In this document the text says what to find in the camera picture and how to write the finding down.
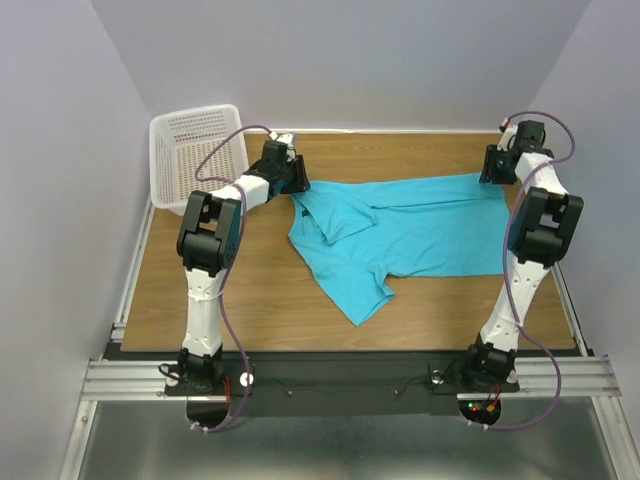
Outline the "turquoise t-shirt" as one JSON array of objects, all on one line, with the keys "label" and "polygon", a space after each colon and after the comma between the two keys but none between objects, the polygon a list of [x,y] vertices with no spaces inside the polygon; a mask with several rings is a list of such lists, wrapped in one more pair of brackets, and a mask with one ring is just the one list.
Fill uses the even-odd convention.
[{"label": "turquoise t-shirt", "polygon": [[289,240],[355,326],[394,296],[386,279],[499,275],[509,211],[474,174],[345,184],[293,195]]}]

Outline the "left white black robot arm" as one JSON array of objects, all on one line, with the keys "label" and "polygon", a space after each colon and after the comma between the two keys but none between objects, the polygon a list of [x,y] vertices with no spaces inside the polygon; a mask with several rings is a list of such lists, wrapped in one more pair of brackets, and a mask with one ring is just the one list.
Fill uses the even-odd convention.
[{"label": "left white black robot arm", "polygon": [[186,333],[172,374],[179,382],[202,394],[222,384],[220,299],[239,251],[246,213],[280,194],[309,188],[295,135],[285,133],[272,134],[259,160],[237,180],[189,195],[176,245],[188,294]]}]

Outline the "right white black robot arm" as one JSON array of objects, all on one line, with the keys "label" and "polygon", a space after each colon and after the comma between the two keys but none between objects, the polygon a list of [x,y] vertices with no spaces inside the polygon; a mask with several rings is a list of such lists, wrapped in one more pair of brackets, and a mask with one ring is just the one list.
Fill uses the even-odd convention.
[{"label": "right white black robot arm", "polygon": [[534,296],[551,268],[562,260],[574,236],[584,200],[562,185],[555,166],[575,152],[575,138],[566,132],[569,153],[557,159],[545,146],[545,124],[524,112],[505,118],[502,137],[486,148],[480,182],[520,185],[503,241],[503,286],[494,309],[468,348],[460,366],[463,384],[472,390],[512,381],[519,339]]}]

